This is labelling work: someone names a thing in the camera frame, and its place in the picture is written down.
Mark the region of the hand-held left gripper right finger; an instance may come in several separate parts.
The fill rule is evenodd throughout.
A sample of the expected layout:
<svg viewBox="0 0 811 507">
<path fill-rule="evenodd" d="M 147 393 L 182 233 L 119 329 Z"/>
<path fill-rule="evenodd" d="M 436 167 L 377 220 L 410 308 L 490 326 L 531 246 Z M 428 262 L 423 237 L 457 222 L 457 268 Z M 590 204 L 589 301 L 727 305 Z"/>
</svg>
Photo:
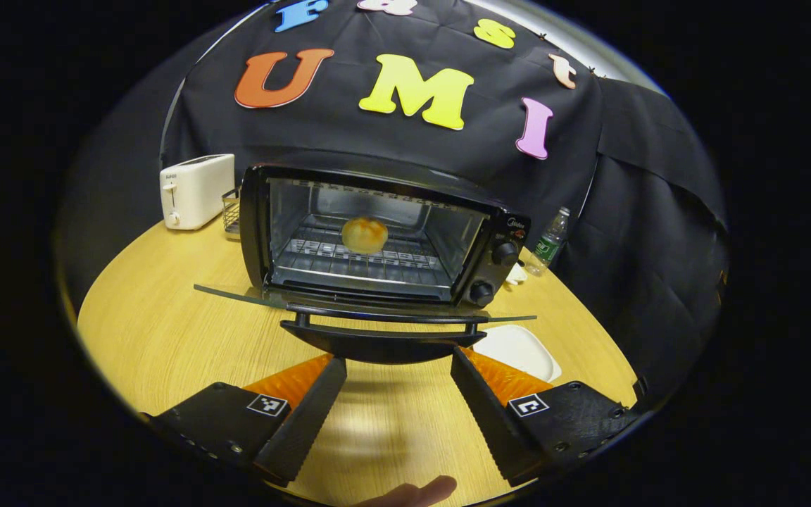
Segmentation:
<svg viewBox="0 0 811 507">
<path fill-rule="evenodd" d="M 511 487 L 579 468 L 643 415 L 580 381 L 498 395 L 479 354 L 457 347 L 451 378 L 467 402 L 502 478 Z"/>
</svg>

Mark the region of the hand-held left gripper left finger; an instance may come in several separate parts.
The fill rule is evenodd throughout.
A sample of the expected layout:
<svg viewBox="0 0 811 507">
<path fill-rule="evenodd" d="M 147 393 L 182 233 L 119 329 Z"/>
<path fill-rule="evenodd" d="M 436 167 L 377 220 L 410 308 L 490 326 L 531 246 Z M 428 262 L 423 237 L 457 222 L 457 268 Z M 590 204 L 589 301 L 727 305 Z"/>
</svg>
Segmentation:
<svg viewBox="0 0 811 507">
<path fill-rule="evenodd" d="M 142 417 L 168 441 L 286 487 L 346 378 L 345 360 L 322 354 L 246 387 L 214 382 L 157 416 Z"/>
</svg>

